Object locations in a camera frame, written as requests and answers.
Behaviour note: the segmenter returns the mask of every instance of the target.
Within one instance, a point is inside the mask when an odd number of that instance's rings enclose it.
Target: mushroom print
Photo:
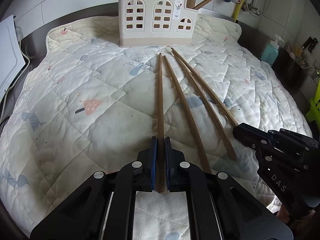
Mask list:
[[[101,101],[97,100],[97,99],[93,99],[93,100],[85,100],[83,102],[83,108],[78,109],[77,111],[75,111],[75,114],[80,113],[82,111],[85,112],[86,115],[90,115],[92,114],[98,106],[101,105]]]

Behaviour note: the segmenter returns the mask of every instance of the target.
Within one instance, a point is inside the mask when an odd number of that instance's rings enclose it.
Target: green plastic object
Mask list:
[[[306,114],[306,119],[308,122],[316,120],[318,130],[320,131],[320,80],[318,83],[316,95],[314,98],[310,99],[310,110]]]

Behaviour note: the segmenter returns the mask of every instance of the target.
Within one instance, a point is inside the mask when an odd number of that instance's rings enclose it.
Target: silver screw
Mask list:
[[[134,168],[140,168],[142,166],[142,163],[141,162],[134,162],[132,163],[132,167]]]
[[[96,178],[96,179],[101,179],[102,177],[103,177],[103,172],[102,171],[97,171],[97,172],[95,172],[94,173],[94,177]]]
[[[218,174],[219,179],[226,179],[228,177],[228,174],[226,174],[225,172],[220,172]]]
[[[190,167],[190,163],[187,163],[187,162],[182,162],[182,163],[180,163],[180,167],[182,167],[182,168],[189,168]]]

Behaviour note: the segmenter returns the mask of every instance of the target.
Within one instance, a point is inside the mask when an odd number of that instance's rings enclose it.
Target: beige base of holder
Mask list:
[[[156,38],[157,46],[190,45],[191,38]],[[120,47],[154,46],[155,38],[120,39]]]

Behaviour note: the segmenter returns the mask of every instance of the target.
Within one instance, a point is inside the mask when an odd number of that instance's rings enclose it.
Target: quilted mat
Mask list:
[[[52,29],[47,55],[30,72],[0,139],[0,196],[27,235],[95,171],[114,172],[156,135],[156,66],[161,52],[177,75],[213,173],[225,171],[270,210],[279,207],[259,178],[254,151],[232,136],[231,161],[217,129],[170,47],[119,47],[117,17],[91,17]],[[312,136],[294,100],[267,63],[237,43],[239,25],[198,15],[192,45],[174,46],[238,123]],[[200,165],[177,92],[164,64],[164,132]],[[134,239],[189,239],[184,193],[137,193]]]

